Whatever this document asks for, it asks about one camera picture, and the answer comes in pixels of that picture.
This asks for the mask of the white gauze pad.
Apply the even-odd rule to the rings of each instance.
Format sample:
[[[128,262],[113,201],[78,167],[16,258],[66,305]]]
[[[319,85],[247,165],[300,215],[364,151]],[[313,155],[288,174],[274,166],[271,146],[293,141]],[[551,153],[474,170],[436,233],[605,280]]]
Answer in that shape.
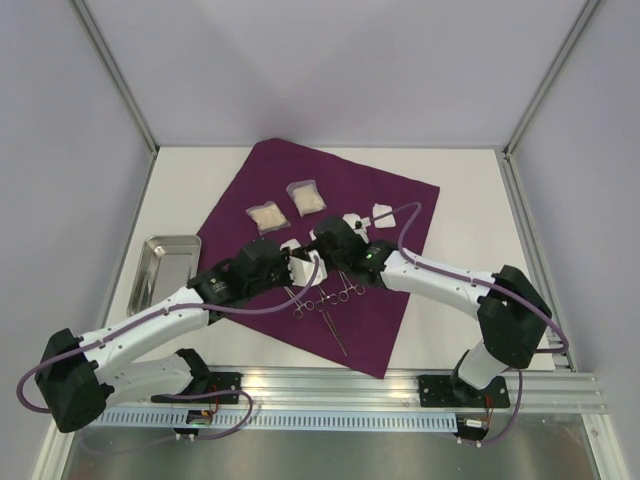
[[[301,247],[301,243],[295,238],[290,239],[281,245],[282,249],[289,249],[289,250],[295,250],[300,247]]]
[[[393,208],[390,205],[375,203],[372,208],[372,222],[377,229],[395,228]]]

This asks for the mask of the steel forceps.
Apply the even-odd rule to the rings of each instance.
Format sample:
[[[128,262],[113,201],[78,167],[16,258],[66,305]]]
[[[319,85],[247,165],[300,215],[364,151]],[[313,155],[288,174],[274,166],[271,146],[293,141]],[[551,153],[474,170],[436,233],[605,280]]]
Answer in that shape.
[[[289,296],[289,298],[294,301],[294,310],[293,310],[294,317],[298,318],[298,319],[303,318],[304,317],[305,304],[303,302],[301,302],[300,300],[296,300],[295,299],[296,295],[294,294],[294,292],[289,287],[285,287],[284,290],[287,293],[287,295]]]
[[[318,299],[314,302],[316,311],[325,312],[329,306],[335,306],[340,303],[338,295],[327,293],[321,284],[316,286],[316,290],[318,293]]]
[[[363,286],[352,283],[344,272],[339,271],[338,274],[343,286],[338,292],[340,302],[346,303],[352,295],[362,296],[366,293],[366,289]]]

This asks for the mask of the long steel tweezers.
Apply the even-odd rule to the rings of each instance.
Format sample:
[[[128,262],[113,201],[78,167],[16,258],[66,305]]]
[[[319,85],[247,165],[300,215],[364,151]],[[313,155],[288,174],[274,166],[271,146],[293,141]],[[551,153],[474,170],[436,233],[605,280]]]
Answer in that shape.
[[[322,315],[326,325],[328,326],[331,334],[333,335],[333,338],[336,340],[336,342],[337,342],[342,354],[345,357],[347,357],[348,356],[347,350],[346,350],[346,348],[345,348],[345,346],[344,346],[344,344],[342,342],[342,339],[341,339],[340,334],[338,332],[338,329],[337,329],[337,327],[335,325],[335,322],[333,321],[333,318],[332,318],[331,313],[329,311],[329,307],[327,308],[327,310],[325,312],[319,312],[319,313]]]

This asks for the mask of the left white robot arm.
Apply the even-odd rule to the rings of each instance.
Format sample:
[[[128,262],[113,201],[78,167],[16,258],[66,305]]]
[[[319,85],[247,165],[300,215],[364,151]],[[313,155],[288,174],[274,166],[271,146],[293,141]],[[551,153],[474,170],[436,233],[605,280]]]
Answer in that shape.
[[[138,399],[203,398],[210,390],[210,371],[195,350],[182,348],[157,361],[141,356],[299,278],[289,251],[270,240],[254,240],[112,327],[79,336],[68,329],[55,333],[35,381],[58,430],[78,431],[106,408]]]

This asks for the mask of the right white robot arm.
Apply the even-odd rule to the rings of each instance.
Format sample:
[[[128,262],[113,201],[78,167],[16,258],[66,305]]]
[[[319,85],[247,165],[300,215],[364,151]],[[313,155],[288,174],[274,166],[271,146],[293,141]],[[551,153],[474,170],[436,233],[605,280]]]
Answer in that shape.
[[[450,390],[459,403],[475,404],[494,378],[529,368],[539,353],[551,311],[520,269],[505,265],[486,273],[446,267],[393,242],[367,241],[338,216],[323,220],[310,237],[329,270],[363,286],[419,295],[478,322],[481,340],[451,375]]]

